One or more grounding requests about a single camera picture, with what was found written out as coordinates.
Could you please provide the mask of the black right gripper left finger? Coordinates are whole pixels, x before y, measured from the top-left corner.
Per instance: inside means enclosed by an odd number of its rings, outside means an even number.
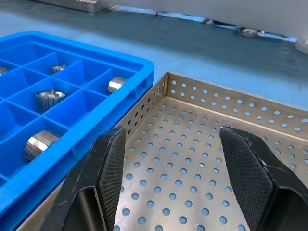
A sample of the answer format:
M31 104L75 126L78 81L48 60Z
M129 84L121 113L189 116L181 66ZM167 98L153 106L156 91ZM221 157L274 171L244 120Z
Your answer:
M120 196L126 130L98 137L67 175L42 231L112 231Z

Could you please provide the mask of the white round object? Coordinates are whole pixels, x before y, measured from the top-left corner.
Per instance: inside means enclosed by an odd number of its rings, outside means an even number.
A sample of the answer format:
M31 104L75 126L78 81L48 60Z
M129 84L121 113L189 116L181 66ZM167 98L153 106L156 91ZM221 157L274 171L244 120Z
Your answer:
M294 47L301 53L308 55L308 39L298 38Z

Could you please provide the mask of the perforated steel tray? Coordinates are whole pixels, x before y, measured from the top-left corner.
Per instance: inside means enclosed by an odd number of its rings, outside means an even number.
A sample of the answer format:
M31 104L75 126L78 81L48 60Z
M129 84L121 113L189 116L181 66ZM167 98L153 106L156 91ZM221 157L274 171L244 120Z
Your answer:
M308 110L167 73L123 117L118 231L250 231L218 130L263 139L308 187Z

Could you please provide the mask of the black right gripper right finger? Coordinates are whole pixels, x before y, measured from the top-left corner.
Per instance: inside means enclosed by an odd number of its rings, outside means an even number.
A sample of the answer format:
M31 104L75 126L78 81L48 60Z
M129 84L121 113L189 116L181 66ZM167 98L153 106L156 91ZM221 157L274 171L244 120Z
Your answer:
M308 231L308 188L258 136L219 129L231 186L250 231Z

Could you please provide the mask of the blue plastic compartment tray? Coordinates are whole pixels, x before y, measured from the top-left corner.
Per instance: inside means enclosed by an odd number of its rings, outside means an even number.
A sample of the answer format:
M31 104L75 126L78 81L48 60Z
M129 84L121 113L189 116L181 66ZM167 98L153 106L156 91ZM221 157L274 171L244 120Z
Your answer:
M51 74L52 65L66 69ZM0 37L0 231L14 231L58 186L94 140L114 127L152 87L146 59L35 31ZM109 81L127 79L111 95ZM44 113L35 94L64 100ZM41 130L61 135L29 164L23 148Z

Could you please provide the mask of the small knurled metal disc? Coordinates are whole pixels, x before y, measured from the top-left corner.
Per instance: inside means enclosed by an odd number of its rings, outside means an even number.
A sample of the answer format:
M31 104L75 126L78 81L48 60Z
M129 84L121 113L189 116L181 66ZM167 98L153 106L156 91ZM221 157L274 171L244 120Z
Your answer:
M257 38L259 31L255 29L242 28L239 30L239 35L245 38Z

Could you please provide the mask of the blue table cover sheet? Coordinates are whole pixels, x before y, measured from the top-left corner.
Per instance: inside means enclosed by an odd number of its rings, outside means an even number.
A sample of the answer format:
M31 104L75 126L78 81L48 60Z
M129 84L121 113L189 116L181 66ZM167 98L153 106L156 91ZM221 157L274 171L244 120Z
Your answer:
M173 72L308 110L308 56L294 39L244 38L198 17L119 7L91 14L28 0L0 0L0 36L49 34L152 61Z

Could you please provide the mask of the grey ribbed metal block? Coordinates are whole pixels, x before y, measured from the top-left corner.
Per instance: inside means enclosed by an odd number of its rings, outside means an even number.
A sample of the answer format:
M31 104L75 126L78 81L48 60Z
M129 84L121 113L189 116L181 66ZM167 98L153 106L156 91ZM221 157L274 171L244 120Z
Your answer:
M55 5L89 13L111 11L119 7L119 5L106 3L103 2L102 0L32 0L32 1L42 2L49 5Z

